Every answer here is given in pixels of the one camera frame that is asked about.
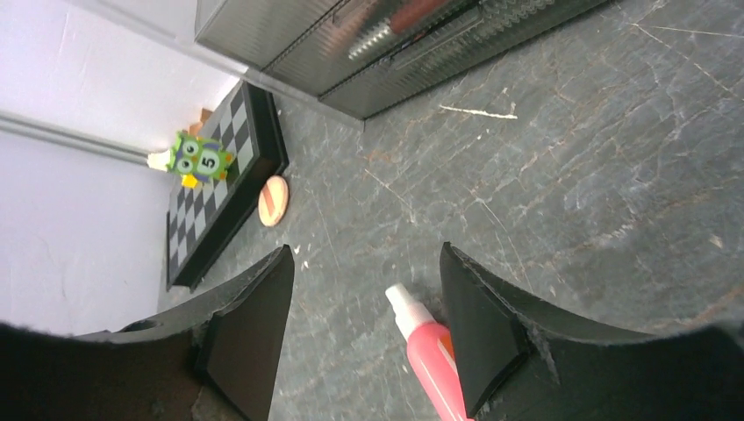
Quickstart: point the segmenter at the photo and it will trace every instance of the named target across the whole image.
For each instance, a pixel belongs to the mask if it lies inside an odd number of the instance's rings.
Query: gray marble floor
[[[364,133],[277,98],[289,213],[273,229],[252,216],[197,291],[294,248],[272,419],[436,419],[383,292],[403,282],[444,318],[446,240],[612,325],[744,317],[743,8],[608,4]]]

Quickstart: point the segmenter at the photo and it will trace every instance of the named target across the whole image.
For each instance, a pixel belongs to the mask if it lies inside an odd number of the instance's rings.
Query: pink spray bottle
[[[396,325],[408,342],[408,360],[443,421],[470,420],[465,416],[460,378],[454,364],[449,330],[437,323],[403,284],[385,290],[396,314]]]

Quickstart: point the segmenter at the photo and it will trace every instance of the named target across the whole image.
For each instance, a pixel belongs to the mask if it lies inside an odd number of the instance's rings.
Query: green owl toy
[[[168,170],[192,175],[200,182],[208,182],[211,178],[224,180],[227,168],[233,163],[233,154],[227,152],[221,143],[185,132],[178,132],[170,151]]]

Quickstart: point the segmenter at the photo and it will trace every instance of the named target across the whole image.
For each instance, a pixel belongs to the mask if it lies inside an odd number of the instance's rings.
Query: round wooden disc
[[[290,187],[279,175],[266,181],[258,198],[258,215],[265,226],[274,226],[282,220],[290,201]]]

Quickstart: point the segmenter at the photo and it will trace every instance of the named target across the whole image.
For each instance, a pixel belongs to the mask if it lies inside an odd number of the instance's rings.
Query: owl eye
[[[183,142],[183,154],[186,156],[194,156],[199,150],[199,145],[194,140],[186,140]]]
[[[191,169],[194,167],[194,164],[189,160],[180,160],[176,163],[176,166],[178,167],[179,172],[188,174],[191,172]]]

